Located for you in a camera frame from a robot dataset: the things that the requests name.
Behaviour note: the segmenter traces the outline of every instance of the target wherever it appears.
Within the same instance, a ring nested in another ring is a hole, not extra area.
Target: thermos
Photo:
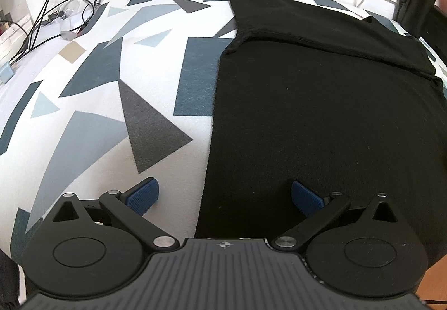
[[[416,38],[421,37],[422,26],[436,0],[397,0],[395,20]]]

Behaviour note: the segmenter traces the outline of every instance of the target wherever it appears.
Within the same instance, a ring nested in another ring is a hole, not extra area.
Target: bed
[[[371,11],[295,1],[408,35]],[[23,95],[0,100],[0,249],[20,263],[64,192],[92,199],[146,177],[160,195],[144,217],[180,241],[194,236],[218,59],[235,34],[229,0],[104,0]],[[446,65],[420,40],[446,86]]]

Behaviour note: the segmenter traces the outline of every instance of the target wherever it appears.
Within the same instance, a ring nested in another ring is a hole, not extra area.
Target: gray ribbed panel
[[[68,302],[36,295],[28,310],[419,310],[412,294],[357,300],[320,284],[295,254],[271,250],[261,239],[189,239],[153,256],[127,287],[98,299]]]

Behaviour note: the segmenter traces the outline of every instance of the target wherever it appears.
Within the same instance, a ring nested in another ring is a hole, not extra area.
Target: blue textured pad
[[[292,202],[306,216],[318,212],[325,206],[325,202],[313,191],[294,181],[291,189]]]
[[[158,182],[153,179],[131,194],[126,205],[141,216],[158,200]]]

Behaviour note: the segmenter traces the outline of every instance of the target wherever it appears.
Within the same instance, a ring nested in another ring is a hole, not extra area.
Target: clear plastic container
[[[33,27],[26,0],[0,0],[0,20],[13,21],[27,33]],[[26,34],[13,23],[0,23],[0,67],[7,63],[20,49]]]

